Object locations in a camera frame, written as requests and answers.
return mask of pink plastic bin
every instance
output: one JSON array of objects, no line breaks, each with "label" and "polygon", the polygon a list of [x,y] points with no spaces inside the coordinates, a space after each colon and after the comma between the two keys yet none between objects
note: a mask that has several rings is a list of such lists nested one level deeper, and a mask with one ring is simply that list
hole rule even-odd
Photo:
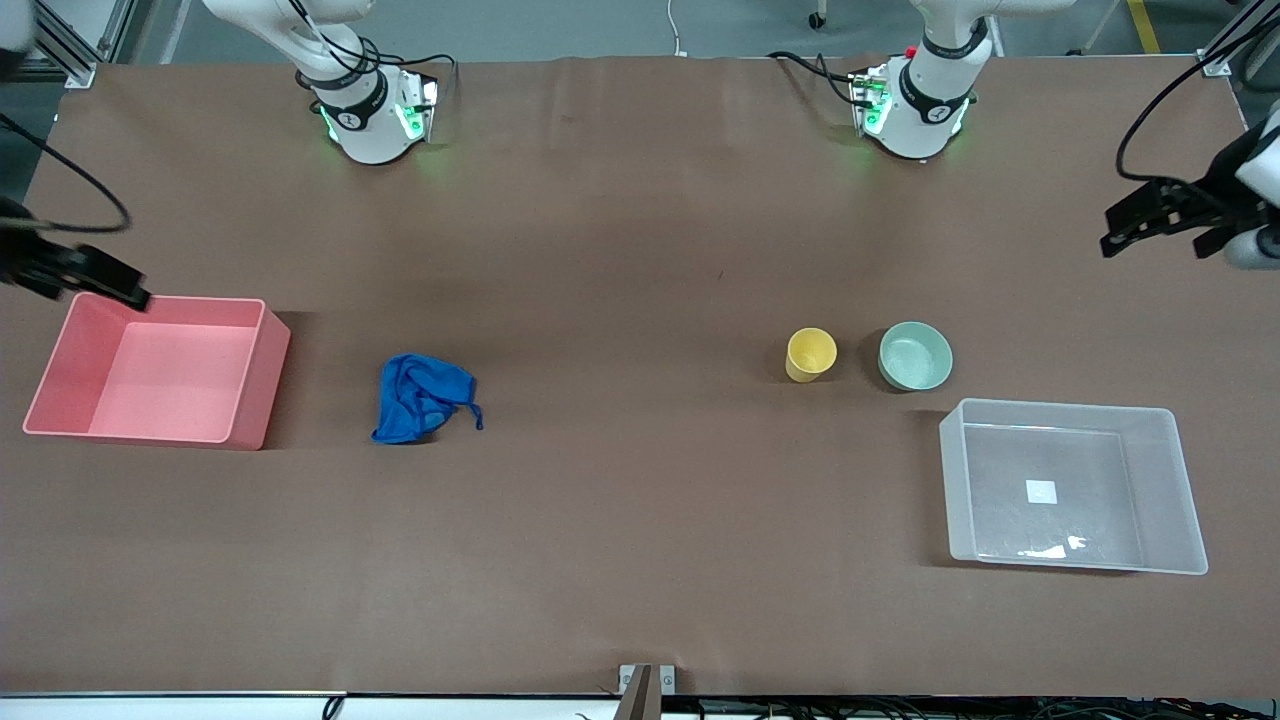
[{"label": "pink plastic bin", "polygon": [[257,450],[289,329],[261,300],[82,292],[22,428],[90,442]]}]

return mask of blue towel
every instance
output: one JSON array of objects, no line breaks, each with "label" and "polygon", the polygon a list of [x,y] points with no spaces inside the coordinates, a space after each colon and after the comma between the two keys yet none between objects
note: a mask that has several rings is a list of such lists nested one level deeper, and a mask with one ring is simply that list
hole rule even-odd
[{"label": "blue towel", "polygon": [[472,402],[476,379],[457,365],[422,355],[397,355],[383,368],[383,400],[374,442],[396,445],[422,439],[448,421],[458,405],[471,409],[484,429],[480,406]]}]

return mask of mint green bowl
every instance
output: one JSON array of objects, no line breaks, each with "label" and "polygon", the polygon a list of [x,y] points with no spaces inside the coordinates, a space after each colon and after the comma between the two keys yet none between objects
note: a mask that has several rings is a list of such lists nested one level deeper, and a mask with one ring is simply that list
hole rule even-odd
[{"label": "mint green bowl", "polygon": [[951,346],[924,323],[899,323],[881,340],[879,368],[899,389],[933,389],[951,375]]}]

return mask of cable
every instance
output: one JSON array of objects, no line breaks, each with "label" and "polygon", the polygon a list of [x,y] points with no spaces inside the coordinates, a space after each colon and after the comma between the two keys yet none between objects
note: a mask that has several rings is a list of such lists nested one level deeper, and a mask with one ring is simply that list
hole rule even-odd
[{"label": "cable", "polygon": [[671,23],[671,35],[676,36],[676,51],[672,55],[680,55],[680,28],[676,27],[676,17],[671,14],[671,1],[667,0],[667,22]]},{"label": "cable", "polygon": [[[836,78],[833,78],[831,76],[831,70],[827,69],[827,59],[822,56],[822,53],[818,53],[818,55],[814,59],[818,60],[818,67],[822,68],[822,74],[827,78],[827,85],[831,86],[831,91],[836,94],[836,97],[840,97],[841,100],[849,102],[854,108],[873,108],[873,105],[867,100],[854,100],[849,95],[845,95],[844,92],[840,91],[840,87],[836,86]],[[845,76],[844,81],[849,82],[849,77]]]},{"label": "cable", "polygon": [[[289,6],[293,8],[293,12],[297,13],[298,17],[302,18],[305,23],[307,23],[307,27],[316,36],[316,38],[323,41],[328,46],[329,55],[339,65],[342,65],[344,70],[349,73],[371,74],[378,72],[379,65],[404,67],[404,65],[416,65],[421,63],[430,63],[433,60],[448,60],[454,69],[457,68],[457,60],[454,60],[452,55],[438,53],[435,55],[428,55],[426,58],[406,60],[402,55],[379,51],[378,46],[374,45],[374,42],[367,37],[360,38],[361,49],[360,53],[356,53],[355,50],[339,45],[332,37],[321,32],[320,28],[316,26],[315,19],[311,18],[311,13],[302,5],[301,0],[289,0]],[[357,60],[356,67],[351,67],[346,61],[343,61],[342,58],[339,58],[338,54],[334,53],[334,50],[342,51],[344,55],[356,59]]]},{"label": "cable", "polygon": [[823,76],[823,74],[826,74],[827,77],[831,77],[832,79],[838,79],[840,82],[847,82],[849,81],[847,76],[835,76],[835,77],[832,77],[829,73],[823,73],[822,68],[819,68],[818,65],[814,65],[813,63],[810,63],[809,60],[805,60],[804,58],[801,58],[800,55],[796,55],[795,53],[787,53],[786,50],[777,50],[774,53],[769,53],[768,55],[765,55],[765,58],[769,58],[771,60],[791,60],[792,63],[800,65],[801,68],[809,70],[810,73],[813,73],[815,76]]},{"label": "cable", "polygon": [[23,140],[38,147],[41,152],[45,152],[46,155],[61,163],[63,165],[67,165],[67,168],[70,169],[73,173],[84,178],[86,182],[93,186],[99,192],[102,193],[104,197],[106,197],[111,202],[111,205],[115,206],[115,211],[120,215],[120,219],[111,225],[77,225],[70,223],[56,223],[52,220],[40,220],[35,218],[3,218],[0,219],[0,227],[29,229],[29,231],[77,232],[84,234],[109,234],[109,233],[124,232],[131,227],[133,227],[133,217],[129,215],[129,210],[128,208],[124,206],[124,202],[120,202],[120,199],[116,197],[114,192],[108,190],[108,187],[102,184],[101,181],[91,176],[88,170],[81,168],[69,158],[50,147],[47,142],[28,132],[27,128],[19,126],[13,120],[13,118],[5,115],[4,113],[0,113],[0,124],[4,124],[6,128],[18,133],[19,136],[22,136]]},{"label": "cable", "polygon": [[346,702],[343,696],[333,696],[324,703],[324,710],[320,711],[320,720],[334,720],[339,712],[342,712],[342,705]]},{"label": "cable", "polygon": [[1183,714],[1180,716],[1190,717],[1247,717],[1249,720],[1272,720],[1275,717],[1275,700],[1271,701],[1271,715],[1263,712],[1256,712],[1253,710],[1247,710],[1244,707],[1236,707],[1234,705],[1226,705],[1222,702],[1204,703],[1187,700],[1184,697],[1158,697],[1155,698],[1153,705],[1157,707],[1172,706]]},{"label": "cable", "polygon": [[[1219,38],[1220,38],[1220,41],[1221,41],[1221,40],[1226,40],[1228,37],[1230,37],[1230,36],[1231,36],[1231,33],[1233,33],[1233,32],[1235,32],[1235,31],[1236,31],[1236,28],[1239,28],[1239,27],[1240,27],[1242,24],[1244,24],[1245,22],[1248,22],[1248,19],[1249,19],[1249,15],[1252,15],[1252,14],[1253,14],[1253,13],[1254,13],[1254,12],[1256,12],[1256,10],[1257,10],[1258,8],[1261,8],[1261,6],[1262,6],[1262,5],[1261,5],[1261,4],[1257,4],[1257,3],[1253,3],[1253,4],[1249,4],[1249,6],[1247,6],[1247,8],[1244,9],[1244,12],[1242,12],[1242,13],[1236,13],[1236,15],[1235,15],[1234,18],[1231,18],[1231,24],[1230,24],[1230,26],[1228,26],[1228,27],[1226,27],[1226,29],[1224,29],[1222,32],[1220,32],[1220,33],[1219,33],[1219,35],[1216,35],[1215,37],[1219,37]],[[1260,24],[1261,24],[1262,22],[1266,22],[1266,18],[1262,18],[1262,20],[1260,20]],[[1206,54],[1206,55],[1213,55],[1213,54],[1216,54],[1216,53],[1217,53],[1217,49],[1216,49],[1216,47],[1212,47],[1212,46],[1210,46],[1210,47],[1206,47],[1206,49],[1204,49],[1204,54]]]},{"label": "cable", "polygon": [[[870,700],[870,698],[860,698],[860,700],[867,701],[867,700]],[[872,712],[879,712],[881,715],[883,715],[888,720],[908,720],[906,714],[904,714],[901,710],[899,710],[899,708],[896,708],[896,707],[893,707],[892,705],[888,705],[888,703],[881,703],[879,707],[873,706],[870,708],[870,711]]]},{"label": "cable", "polygon": [[808,60],[805,60],[800,55],[796,55],[795,53],[787,53],[785,50],[778,50],[776,53],[769,53],[765,56],[769,58],[769,59],[773,59],[773,60],[791,60],[792,63],[800,65],[801,68],[809,70],[810,73],[813,73],[815,76],[820,76],[820,77],[827,78],[827,85],[831,86],[831,91],[836,94],[836,97],[840,97],[841,100],[844,100],[845,102],[849,102],[850,105],[852,105],[855,108],[870,108],[872,106],[872,104],[868,102],[868,101],[865,101],[865,100],[855,100],[855,99],[850,97],[849,95],[845,95],[844,92],[840,91],[840,87],[836,85],[836,82],[849,82],[849,74],[846,73],[846,74],[840,76],[840,74],[835,74],[829,69],[827,69],[827,59],[822,56],[822,53],[818,53],[818,55],[814,56],[814,60],[818,61],[817,65],[809,63]]},{"label": "cable", "polygon": [[929,720],[928,715],[925,715],[923,710],[920,710],[919,707],[911,705],[910,702],[906,702],[905,700],[902,700],[900,697],[890,697],[890,698],[887,698],[887,701],[892,702],[892,703],[895,703],[895,705],[897,705],[900,707],[905,707],[905,708],[910,710],[920,720]]},{"label": "cable", "polygon": [[1172,82],[1170,82],[1167,86],[1165,86],[1164,90],[1161,90],[1160,92],[1157,92],[1156,97],[1153,97],[1151,100],[1151,102],[1148,102],[1147,106],[1142,110],[1142,113],[1138,114],[1138,118],[1134,119],[1133,124],[1129,126],[1129,129],[1125,131],[1124,137],[1120,140],[1120,145],[1119,145],[1119,147],[1116,147],[1116,163],[1115,163],[1116,174],[1119,174],[1120,177],[1123,177],[1125,179],[1132,179],[1132,181],[1137,181],[1137,182],[1158,181],[1158,182],[1165,182],[1167,184],[1179,187],[1179,188],[1181,188],[1181,190],[1184,190],[1187,192],[1190,192],[1193,195],[1199,196],[1201,200],[1204,200],[1210,205],[1213,205],[1222,214],[1224,219],[1230,218],[1233,215],[1231,209],[1228,208],[1217,197],[1213,197],[1208,192],[1204,192],[1202,188],[1199,188],[1199,187],[1197,187],[1197,186],[1194,186],[1194,184],[1192,184],[1192,183],[1189,183],[1189,182],[1187,182],[1187,181],[1184,181],[1181,178],[1176,178],[1176,177],[1171,177],[1171,176],[1152,176],[1152,174],[1132,173],[1128,169],[1125,169],[1125,167],[1124,167],[1124,158],[1125,158],[1125,152],[1129,150],[1129,143],[1133,141],[1134,136],[1138,135],[1138,129],[1142,128],[1142,126],[1147,122],[1147,118],[1149,118],[1151,114],[1156,110],[1156,108],[1161,102],[1164,102],[1166,97],[1169,97],[1170,95],[1172,95],[1172,92],[1175,90],[1178,90],[1178,87],[1181,83],[1187,82],[1187,78],[1194,76],[1196,73],[1198,73],[1199,70],[1202,70],[1210,63],[1213,63],[1216,60],[1220,60],[1221,58],[1225,58],[1226,55],[1230,55],[1236,47],[1240,47],[1242,45],[1244,45],[1245,42],[1249,42],[1254,37],[1266,36],[1271,31],[1276,29],[1276,27],[1280,27],[1280,18],[1277,18],[1277,19],[1266,19],[1265,18],[1263,22],[1258,23],[1257,26],[1254,26],[1252,29],[1249,29],[1248,32],[1245,32],[1240,37],[1233,40],[1231,42],[1228,42],[1226,45],[1224,45],[1222,47],[1215,50],[1213,53],[1206,54],[1202,60],[1199,60],[1198,63],[1196,63],[1194,65],[1192,65],[1190,68],[1188,68],[1187,70],[1184,70],[1181,74],[1179,74],[1176,78],[1174,78]]}]

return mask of clear plastic bin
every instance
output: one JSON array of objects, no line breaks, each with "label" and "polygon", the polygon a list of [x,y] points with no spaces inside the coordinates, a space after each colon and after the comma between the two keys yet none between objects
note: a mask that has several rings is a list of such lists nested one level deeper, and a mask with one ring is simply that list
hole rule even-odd
[{"label": "clear plastic bin", "polygon": [[956,560],[1208,571],[1169,410],[966,398],[938,434]]}]

